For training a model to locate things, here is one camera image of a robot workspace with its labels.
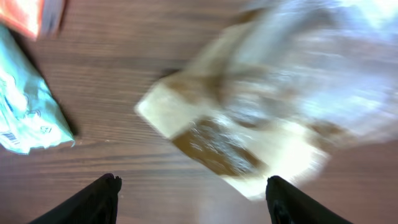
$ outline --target plastic bag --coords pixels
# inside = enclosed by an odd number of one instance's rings
[[[32,148],[73,141],[43,78],[4,26],[0,26],[0,65],[0,143],[27,154]]]
[[[335,151],[398,131],[394,16],[364,2],[269,1],[136,110],[251,200],[273,175],[308,182]]]

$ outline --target teal package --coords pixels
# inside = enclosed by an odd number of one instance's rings
[[[74,141],[50,90],[6,27],[0,25],[0,143],[28,154]]]

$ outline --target brown wooden surface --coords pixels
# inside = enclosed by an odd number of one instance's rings
[[[23,41],[77,134],[76,146],[0,152],[0,223],[26,223],[106,172],[123,178],[118,223],[269,223],[252,203],[164,141],[133,106],[187,63],[244,0],[71,0],[56,40]],[[395,223],[394,145],[339,152],[302,189],[355,223]]]

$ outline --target transparent plastic bag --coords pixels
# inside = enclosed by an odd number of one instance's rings
[[[308,182],[335,151],[397,134],[394,15],[364,2],[265,2],[136,110],[251,200],[273,175]]]

